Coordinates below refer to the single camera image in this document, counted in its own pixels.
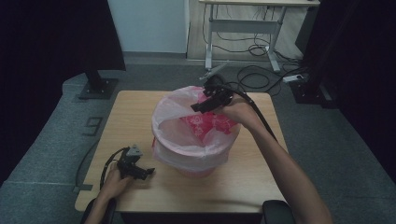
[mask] pink plastic bag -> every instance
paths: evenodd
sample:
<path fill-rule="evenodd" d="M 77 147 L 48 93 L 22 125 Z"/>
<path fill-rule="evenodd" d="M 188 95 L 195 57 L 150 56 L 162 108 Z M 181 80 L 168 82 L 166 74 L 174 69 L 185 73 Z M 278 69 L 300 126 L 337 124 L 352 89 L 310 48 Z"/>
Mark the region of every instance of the pink plastic bag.
<path fill-rule="evenodd" d="M 225 116 L 194 112 L 203 88 L 186 87 L 165 95 L 152 115 L 153 155 L 188 172 L 204 172 L 228 160 L 240 125 Z"/>

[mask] wooden table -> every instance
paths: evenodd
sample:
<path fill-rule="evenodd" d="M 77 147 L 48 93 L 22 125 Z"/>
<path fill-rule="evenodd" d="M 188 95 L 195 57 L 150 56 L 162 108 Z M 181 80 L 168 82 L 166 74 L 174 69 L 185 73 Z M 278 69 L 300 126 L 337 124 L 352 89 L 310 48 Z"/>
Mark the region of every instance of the wooden table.
<path fill-rule="evenodd" d="M 320 4 L 319 0 L 199 0 L 199 2 L 210 5 L 205 57 L 205 68 L 207 70 L 212 69 L 212 32 L 221 32 L 273 35 L 266 50 L 275 72 L 280 72 L 280 68 L 277 64 L 274 49 L 287 7 L 318 7 Z M 268 6 L 282 7 L 282 9 L 277 21 L 219 20 L 213 17 L 214 5 Z"/>
<path fill-rule="evenodd" d="M 266 200 L 284 200 L 252 136 L 245 129 L 237 137 L 227 163 L 204 178 L 182 175 L 175 168 L 152 157 L 151 115 L 166 91 L 120 91 L 95 151 L 76 209 L 84 211 L 99 192 L 99 180 L 111 154 L 137 144 L 143 152 L 137 162 L 141 168 L 155 167 L 146 180 L 136 180 L 118 199 L 122 212 L 165 213 L 260 213 Z M 249 93 L 277 140 L 286 144 L 279 128 L 270 96 Z"/>

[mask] white plastic bag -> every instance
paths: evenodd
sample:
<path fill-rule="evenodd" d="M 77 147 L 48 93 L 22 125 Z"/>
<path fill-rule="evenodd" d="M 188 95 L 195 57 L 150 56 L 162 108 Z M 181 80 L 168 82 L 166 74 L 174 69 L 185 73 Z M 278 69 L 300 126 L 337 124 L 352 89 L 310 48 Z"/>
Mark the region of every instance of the white plastic bag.
<path fill-rule="evenodd" d="M 210 129 L 199 138 L 183 118 L 201 116 L 191 105 L 203 95 L 203 88 L 186 87 L 165 95 L 152 115 L 154 158 L 189 173 L 204 173 L 228 160 L 229 151 L 239 134 L 240 124 L 228 132 Z"/>

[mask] wall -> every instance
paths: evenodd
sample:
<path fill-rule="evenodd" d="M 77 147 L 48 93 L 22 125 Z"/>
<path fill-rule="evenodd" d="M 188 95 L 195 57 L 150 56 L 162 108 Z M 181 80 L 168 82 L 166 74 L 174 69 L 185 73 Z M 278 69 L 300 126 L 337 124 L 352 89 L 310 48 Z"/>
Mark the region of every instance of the wall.
<path fill-rule="evenodd" d="M 122 51 L 186 53 L 189 0 L 108 0 Z"/>

